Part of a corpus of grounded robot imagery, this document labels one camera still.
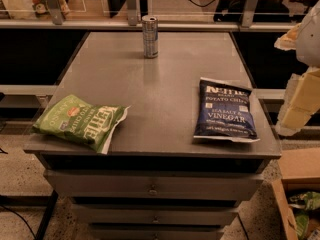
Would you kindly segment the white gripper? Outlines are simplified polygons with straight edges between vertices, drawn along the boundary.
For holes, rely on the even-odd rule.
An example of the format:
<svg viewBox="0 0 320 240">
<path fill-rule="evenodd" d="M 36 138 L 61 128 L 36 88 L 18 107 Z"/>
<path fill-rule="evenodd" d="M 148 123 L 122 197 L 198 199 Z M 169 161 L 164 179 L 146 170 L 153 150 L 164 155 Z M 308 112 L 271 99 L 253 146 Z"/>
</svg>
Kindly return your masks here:
<svg viewBox="0 0 320 240">
<path fill-rule="evenodd" d="M 276 132 L 281 136 L 298 133 L 320 109 L 320 3 L 317 3 L 274 47 L 295 50 L 297 59 L 311 66 L 302 75 L 292 74 L 284 94 Z"/>
</svg>

